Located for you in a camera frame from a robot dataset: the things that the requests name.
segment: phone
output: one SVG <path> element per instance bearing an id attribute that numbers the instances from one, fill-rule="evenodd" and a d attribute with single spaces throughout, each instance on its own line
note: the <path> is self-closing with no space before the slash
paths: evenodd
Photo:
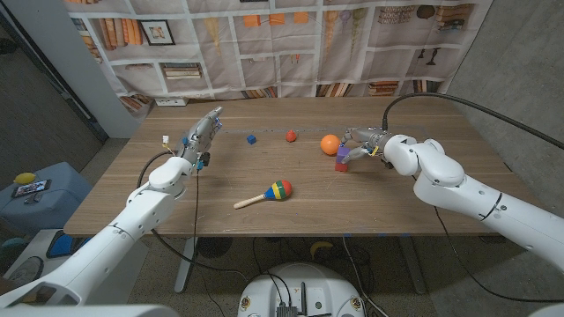
<path id="1" fill-rule="evenodd" d="M 50 186 L 51 186 L 51 180 L 36 181 L 35 183 L 31 183 L 15 188 L 13 193 L 11 193 L 11 197 L 18 198 L 23 195 L 37 193 L 42 190 L 49 189 Z"/>

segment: blue cube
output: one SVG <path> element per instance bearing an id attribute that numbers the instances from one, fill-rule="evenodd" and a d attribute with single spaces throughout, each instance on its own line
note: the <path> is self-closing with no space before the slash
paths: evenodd
<path id="1" fill-rule="evenodd" d="M 253 135 L 247 136 L 247 142 L 249 142 L 249 144 L 254 144 L 256 142 L 256 137 Z"/>
<path id="2" fill-rule="evenodd" d="M 337 163 L 341 163 L 341 161 L 349 154 L 351 149 L 345 148 L 344 146 L 340 146 L 337 151 Z"/>

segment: bookshelf backdrop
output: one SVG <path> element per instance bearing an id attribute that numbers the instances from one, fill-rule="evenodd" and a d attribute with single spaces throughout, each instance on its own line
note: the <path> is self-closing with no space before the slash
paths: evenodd
<path id="1" fill-rule="evenodd" d="M 132 113 L 151 97 L 446 92 L 492 2 L 63 1 Z"/>

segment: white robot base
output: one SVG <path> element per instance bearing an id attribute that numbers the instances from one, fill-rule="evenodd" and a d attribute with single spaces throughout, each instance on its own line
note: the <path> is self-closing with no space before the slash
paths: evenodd
<path id="1" fill-rule="evenodd" d="M 331 269 L 314 263 L 294 262 L 278 265 L 268 272 L 272 278 L 265 273 L 247 285 L 241 295 L 237 316 L 276 317 L 277 311 L 278 316 L 285 317 L 364 316 L 364 304 L 359 293 L 351 283 Z M 287 289 L 275 276 L 286 282 Z"/>

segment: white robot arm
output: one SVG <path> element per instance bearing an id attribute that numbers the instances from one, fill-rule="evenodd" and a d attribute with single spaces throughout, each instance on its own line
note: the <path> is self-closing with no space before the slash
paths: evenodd
<path id="1" fill-rule="evenodd" d="M 0 308 L 40 295 L 44 305 L 81 306 L 146 232 L 163 223 L 182 196 L 183 178 L 191 175 L 201 155 L 221 128 L 222 107 L 208 113 L 184 134 L 176 156 L 156 168 L 149 181 L 129 196 L 125 209 L 53 272 L 0 297 Z"/>
<path id="2" fill-rule="evenodd" d="M 466 175 L 435 140 L 417 143 L 381 128 L 348 129 L 341 145 L 349 140 L 362 146 L 343 163 L 374 153 L 403 176 L 421 171 L 413 187 L 420 200 L 473 217 L 564 271 L 564 219 Z"/>

